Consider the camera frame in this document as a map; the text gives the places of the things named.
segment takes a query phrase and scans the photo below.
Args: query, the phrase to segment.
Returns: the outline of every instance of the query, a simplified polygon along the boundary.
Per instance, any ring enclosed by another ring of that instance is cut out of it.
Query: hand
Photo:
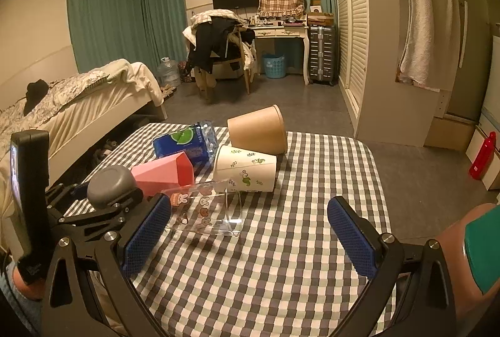
[[[45,293],[45,280],[40,279],[36,280],[30,285],[26,285],[21,278],[21,274],[16,267],[14,267],[14,271],[12,273],[12,279],[14,281],[14,285],[18,289],[18,291],[23,295],[26,299],[29,300],[40,300],[43,298]]]

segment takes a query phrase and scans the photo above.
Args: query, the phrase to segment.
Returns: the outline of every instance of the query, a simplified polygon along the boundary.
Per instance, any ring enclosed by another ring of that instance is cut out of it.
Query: bed frame
[[[43,79],[46,82],[65,79],[78,73],[71,46],[52,53],[21,70],[9,80],[0,84],[0,108],[5,109],[26,95],[26,86],[30,82]],[[147,105],[147,114],[161,120],[167,118],[164,105],[155,107],[147,90],[141,90],[133,96],[111,107],[83,128],[76,136],[67,141],[49,157],[50,186],[80,158],[91,146],[98,142],[119,123]]]

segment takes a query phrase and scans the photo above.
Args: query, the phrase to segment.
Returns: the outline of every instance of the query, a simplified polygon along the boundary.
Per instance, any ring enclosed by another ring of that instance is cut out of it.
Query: plaid shirt
[[[296,16],[304,12],[304,0],[259,0],[260,17]]]
[[[202,22],[212,22],[212,17],[233,18],[235,20],[238,20],[241,24],[245,24],[245,20],[239,18],[231,10],[224,10],[219,8],[217,10],[207,10],[206,12],[201,12],[192,16],[190,20],[191,28],[195,29],[198,24],[201,24]]]

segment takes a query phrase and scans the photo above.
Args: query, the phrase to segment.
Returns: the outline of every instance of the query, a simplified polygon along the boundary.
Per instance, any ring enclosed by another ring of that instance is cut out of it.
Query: desk drawer
[[[277,29],[276,35],[282,37],[298,37],[301,35],[301,33],[300,31],[296,31],[293,29]]]
[[[275,29],[266,29],[266,30],[256,30],[255,31],[255,36],[256,37],[274,37],[276,35],[276,30]]]

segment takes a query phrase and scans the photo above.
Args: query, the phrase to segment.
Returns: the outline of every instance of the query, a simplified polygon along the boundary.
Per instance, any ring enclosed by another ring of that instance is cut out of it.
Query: silver suitcase
[[[337,40],[334,27],[309,26],[309,80],[337,79]]]

